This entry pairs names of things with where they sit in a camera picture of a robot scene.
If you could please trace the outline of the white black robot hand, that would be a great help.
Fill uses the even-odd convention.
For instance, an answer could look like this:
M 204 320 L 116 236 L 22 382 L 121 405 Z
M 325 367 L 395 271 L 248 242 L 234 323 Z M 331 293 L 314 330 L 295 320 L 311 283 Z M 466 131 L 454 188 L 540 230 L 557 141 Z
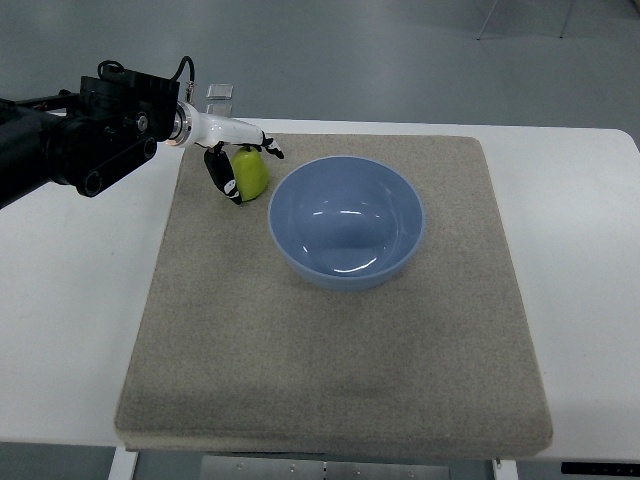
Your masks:
M 204 149 L 204 163 L 216 188 L 239 205 L 243 203 L 231 167 L 230 159 L 243 146 L 266 151 L 280 159 L 284 157 L 275 139 L 259 127 L 208 113 L 201 113 L 192 105 L 177 105 L 174 127 L 167 143 L 186 148 L 198 145 Z

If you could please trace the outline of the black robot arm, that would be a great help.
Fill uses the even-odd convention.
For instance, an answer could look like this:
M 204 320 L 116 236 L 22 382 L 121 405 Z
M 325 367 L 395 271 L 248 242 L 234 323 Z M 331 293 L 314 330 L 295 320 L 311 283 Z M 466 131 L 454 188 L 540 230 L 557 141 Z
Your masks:
M 1 204 L 41 186 L 94 197 L 154 157 L 178 129 L 178 97 L 195 80 L 158 77 L 105 60 L 77 93 L 1 102 Z

